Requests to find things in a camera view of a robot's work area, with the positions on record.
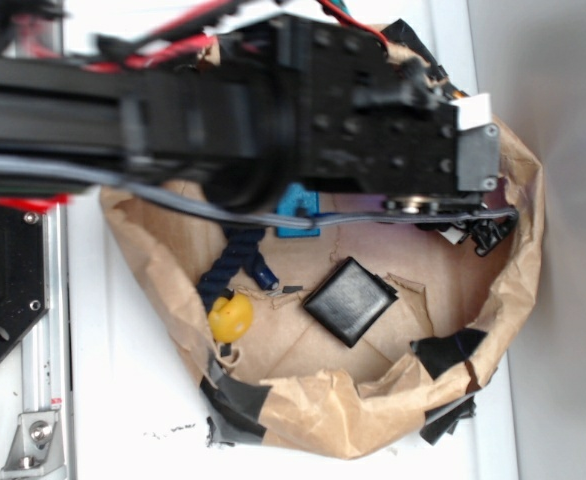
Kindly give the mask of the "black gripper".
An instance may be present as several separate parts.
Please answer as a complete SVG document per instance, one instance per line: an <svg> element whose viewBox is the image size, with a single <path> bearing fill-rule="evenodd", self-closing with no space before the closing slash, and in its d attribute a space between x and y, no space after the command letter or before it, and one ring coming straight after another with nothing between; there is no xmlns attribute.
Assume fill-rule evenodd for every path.
<svg viewBox="0 0 586 480"><path fill-rule="evenodd" d="M444 68L404 20L380 30L286 15L294 178L316 191L479 200L496 189L499 129L464 123Z"/></svg>

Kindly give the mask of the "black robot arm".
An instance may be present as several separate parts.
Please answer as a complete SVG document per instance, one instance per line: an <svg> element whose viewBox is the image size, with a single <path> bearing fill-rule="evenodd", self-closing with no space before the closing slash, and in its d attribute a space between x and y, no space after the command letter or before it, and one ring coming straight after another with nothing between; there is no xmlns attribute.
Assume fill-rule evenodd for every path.
<svg viewBox="0 0 586 480"><path fill-rule="evenodd" d="M496 188L499 131L473 127L371 34L292 15L222 39L221 62L86 71L0 58L0 198L128 181L197 183L224 209L270 209L292 183L448 208Z"/></svg>

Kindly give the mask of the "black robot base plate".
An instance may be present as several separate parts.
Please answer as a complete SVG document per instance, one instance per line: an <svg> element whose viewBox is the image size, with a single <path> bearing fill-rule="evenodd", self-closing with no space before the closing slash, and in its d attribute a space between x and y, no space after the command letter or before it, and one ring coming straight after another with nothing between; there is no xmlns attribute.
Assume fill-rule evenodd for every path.
<svg viewBox="0 0 586 480"><path fill-rule="evenodd" d="M48 311L45 217L0 206L0 363Z"/></svg>

